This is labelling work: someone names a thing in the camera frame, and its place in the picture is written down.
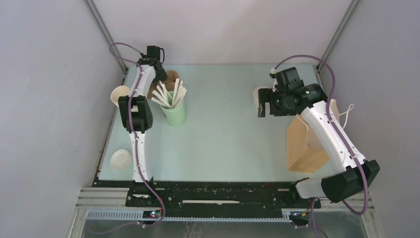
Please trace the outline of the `single paper cup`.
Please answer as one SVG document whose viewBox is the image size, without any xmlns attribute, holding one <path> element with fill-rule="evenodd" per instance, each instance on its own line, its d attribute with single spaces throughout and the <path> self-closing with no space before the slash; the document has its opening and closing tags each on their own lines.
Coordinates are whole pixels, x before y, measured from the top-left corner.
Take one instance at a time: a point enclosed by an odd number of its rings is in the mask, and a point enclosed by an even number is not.
<svg viewBox="0 0 420 238">
<path fill-rule="evenodd" d="M 259 107 L 260 107 L 260 105 L 259 105 L 259 90 L 260 89 L 268 89 L 268 87 L 267 86 L 258 86 L 253 90 L 253 97 L 254 97 L 253 105 L 254 105 L 254 108 L 257 111 L 259 110 Z"/>
</svg>

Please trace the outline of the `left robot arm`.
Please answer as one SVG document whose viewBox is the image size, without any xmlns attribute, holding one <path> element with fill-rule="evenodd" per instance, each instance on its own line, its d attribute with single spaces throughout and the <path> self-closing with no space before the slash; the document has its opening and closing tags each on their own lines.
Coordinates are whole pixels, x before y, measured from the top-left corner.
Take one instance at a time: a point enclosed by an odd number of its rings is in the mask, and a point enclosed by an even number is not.
<svg viewBox="0 0 420 238">
<path fill-rule="evenodd" d="M 133 187 L 132 195 L 144 206 L 152 206 L 158 197 L 150 182 L 153 176 L 148 172 L 146 162 L 146 132 L 153 126 L 153 114 L 147 95 L 150 86 L 165 76 L 165 70 L 158 58 L 142 57 L 136 64 L 135 78 L 126 96 L 118 98 L 123 127 L 128 131 L 132 144 Z"/>
</svg>

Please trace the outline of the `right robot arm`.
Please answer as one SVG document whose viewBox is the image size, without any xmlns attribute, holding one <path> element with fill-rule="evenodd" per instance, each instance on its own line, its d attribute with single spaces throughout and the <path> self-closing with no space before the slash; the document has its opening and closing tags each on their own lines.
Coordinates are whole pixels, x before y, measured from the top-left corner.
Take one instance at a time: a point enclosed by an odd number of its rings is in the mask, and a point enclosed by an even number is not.
<svg viewBox="0 0 420 238">
<path fill-rule="evenodd" d="M 293 183 L 289 203 L 301 207 L 313 197 L 326 197 L 338 203 L 369 188 L 380 166 L 376 160 L 367 160 L 351 142 L 327 104 L 328 97 L 321 86 L 305 85 L 295 67 L 272 68 L 269 75 L 275 84 L 258 91 L 258 116 L 264 118 L 266 113 L 275 117 L 302 116 L 326 150 L 334 172 L 328 177 Z"/>
</svg>

